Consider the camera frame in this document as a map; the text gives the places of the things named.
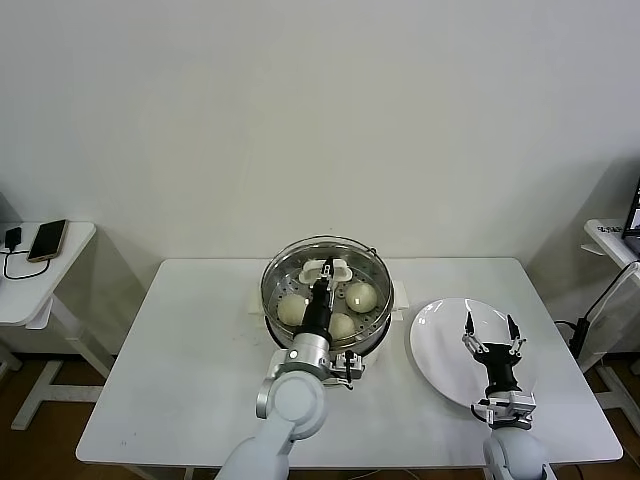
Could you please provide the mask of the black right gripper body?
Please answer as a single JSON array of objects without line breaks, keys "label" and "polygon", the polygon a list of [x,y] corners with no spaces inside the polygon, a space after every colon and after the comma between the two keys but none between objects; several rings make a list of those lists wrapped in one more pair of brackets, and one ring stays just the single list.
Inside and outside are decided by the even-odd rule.
[{"label": "black right gripper body", "polygon": [[488,386],[485,395],[491,396],[498,392],[520,392],[517,379],[513,373],[521,358],[511,353],[511,347],[506,344],[489,343],[486,344],[487,351],[476,352],[473,358],[482,364],[487,372]]}]

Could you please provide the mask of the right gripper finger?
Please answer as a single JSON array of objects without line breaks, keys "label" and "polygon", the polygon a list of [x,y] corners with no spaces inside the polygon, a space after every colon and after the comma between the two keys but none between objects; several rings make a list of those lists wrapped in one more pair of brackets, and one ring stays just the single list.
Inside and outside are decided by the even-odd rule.
[{"label": "right gripper finger", "polygon": [[475,335],[475,326],[471,312],[468,312],[466,316],[462,342],[471,355],[480,355],[488,352],[488,347]]},{"label": "right gripper finger", "polygon": [[511,315],[507,315],[507,324],[509,329],[509,335],[511,340],[511,347],[509,350],[509,354],[511,356],[520,357],[520,350],[523,344],[526,342],[526,339],[521,336],[520,328],[513,320]]}]

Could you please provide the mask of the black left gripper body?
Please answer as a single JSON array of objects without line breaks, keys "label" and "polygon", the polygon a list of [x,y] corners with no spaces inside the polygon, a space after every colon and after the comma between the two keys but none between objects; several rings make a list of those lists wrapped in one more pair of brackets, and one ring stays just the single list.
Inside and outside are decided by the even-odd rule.
[{"label": "black left gripper body", "polygon": [[311,290],[310,302],[305,309],[301,323],[302,333],[328,334],[332,291],[328,280],[317,280]]}]

